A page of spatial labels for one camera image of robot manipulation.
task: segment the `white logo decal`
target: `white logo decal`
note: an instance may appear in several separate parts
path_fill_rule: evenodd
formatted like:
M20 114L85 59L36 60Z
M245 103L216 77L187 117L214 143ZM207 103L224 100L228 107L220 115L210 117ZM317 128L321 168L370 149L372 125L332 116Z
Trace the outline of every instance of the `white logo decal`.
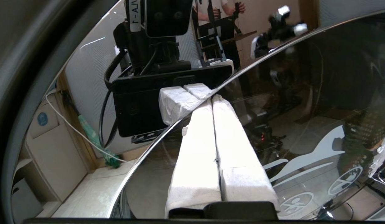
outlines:
M354 167L353 169L350 169L349 171L345 172L330 186L330 188L328 189L328 195L335 195L340 191L346 189L348 186L354 183L354 181L357 180L361 173L361 166Z
M281 204L281 212L279 218L288 217L303 210L313 200L314 194L311 192L304 192L295 195Z
M312 153L309 153L309 154L306 154L303 156L298 156L298 157L290 160L289 163L287 163L285 165L285 167L275 177L272 177L269 181L273 182L275 180L279 180L280 178L287 176L290 173L292 173L292 172L294 172L300 168L303 168L305 166L308 166L312 163L315 163L315 162L320 161L322 159L330 158L332 156L336 156L336 155L340 155L340 154L345 153L344 151L334 151L332 149L333 141L336 138L344 138L344 131L343 131L342 125L334 128L329 133L327 133L327 135L324 136L323 139L321 139L321 141L317 144L317 146L315 147L315 149ZM269 169L269 168L276 166L276 165L283 163L283 162L284 162L284 160L280 159L279 162L275 161L275 162L268 164L264 167L265 167L265 169ZM299 176L301 176L301 175L295 175L295 176L289 178L288 181L293 180Z

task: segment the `shelf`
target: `shelf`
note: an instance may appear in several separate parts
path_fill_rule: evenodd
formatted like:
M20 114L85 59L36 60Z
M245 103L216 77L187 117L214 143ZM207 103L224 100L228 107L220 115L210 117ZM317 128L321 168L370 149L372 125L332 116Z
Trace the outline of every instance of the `shelf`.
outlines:
M17 163L16 170L14 171L13 178L16 175L17 171L27 165L28 163L32 162L32 159L22 159Z
M61 203L58 201L48 201L43 205L43 211L36 216L36 218L50 218L60 207Z

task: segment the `black cable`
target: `black cable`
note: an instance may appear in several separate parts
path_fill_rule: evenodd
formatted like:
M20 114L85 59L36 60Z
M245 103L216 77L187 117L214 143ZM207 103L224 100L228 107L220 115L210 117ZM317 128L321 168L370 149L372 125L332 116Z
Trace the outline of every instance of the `black cable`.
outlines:
M351 205L349 203L346 202L346 204L351 208L351 213L352 213L351 214L351 218L350 218L350 221L351 221L354 218L354 210L353 210L353 208L351 207Z
M107 148L109 146L109 144L114 140L115 134L117 133L117 120L115 119L114 124L113 124L112 129L111 129L111 132L110 132L110 136L108 137L108 141L104 142L104 137L103 137L104 112L105 112L105 108L107 107L108 99L109 99L111 92L112 92L112 83L110 82L110 77L111 77L112 73L115 71L115 69L117 68L117 66L120 63L120 61L122 60L122 58L126 55L126 52L127 51L121 49L119 54L114 58L114 60L108 66L108 68L104 74L104 82L108 88L108 92L105 95L103 106L101 107L100 120L99 120L99 140L100 140L101 147L104 149ZM132 68L132 66L130 65L128 68L125 69L124 72L128 72L131 68Z
M126 55L127 51L124 49L120 49L119 54L114 58L114 60L111 62L111 64L108 66L107 70L104 74L104 82L107 88L110 90L112 83L110 82L110 77L114 73L115 69L119 65L120 61L124 56Z
M154 64L154 60L157 57L158 54L158 46L154 50L154 54L152 55L151 59L148 61L147 65L144 67L144 69L141 71L140 75L145 75L148 70L151 68L152 64Z

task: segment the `white shirt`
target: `white shirt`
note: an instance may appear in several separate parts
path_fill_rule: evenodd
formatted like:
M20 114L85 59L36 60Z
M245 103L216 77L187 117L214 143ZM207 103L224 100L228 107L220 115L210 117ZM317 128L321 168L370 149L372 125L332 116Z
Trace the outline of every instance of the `white shirt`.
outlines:
M198 12L207 15L208 14L209 0L203 0L202 4L199 4L199 0L197 0L197 1L198 1ZM222 18L228 17L228 15L225 14L224 10L222 9L222 6L224 6L227 3L228 3L228 0L212 0L213 8L220 9ZM202 20L199 21L200 26L202 26L203 24L207 24L207 23L209 23L209 22L202 21Z

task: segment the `floor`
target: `floor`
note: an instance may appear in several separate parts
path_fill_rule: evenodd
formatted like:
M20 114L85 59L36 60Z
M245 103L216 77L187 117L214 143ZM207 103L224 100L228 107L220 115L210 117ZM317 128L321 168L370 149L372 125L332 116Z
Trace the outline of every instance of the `floor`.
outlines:
M383 203L385 203L384 198L380 197L378 193L374 192L369 187L364 187L346 203L336 208L331 213L336 220L364 220L381 207Z
M104 167L88 174L52 217L105 218L115 192L136 161L122 163L117 169Z
M139 166L127 184L127 201L136 218L165 217L173 169L162 161L150 161Z

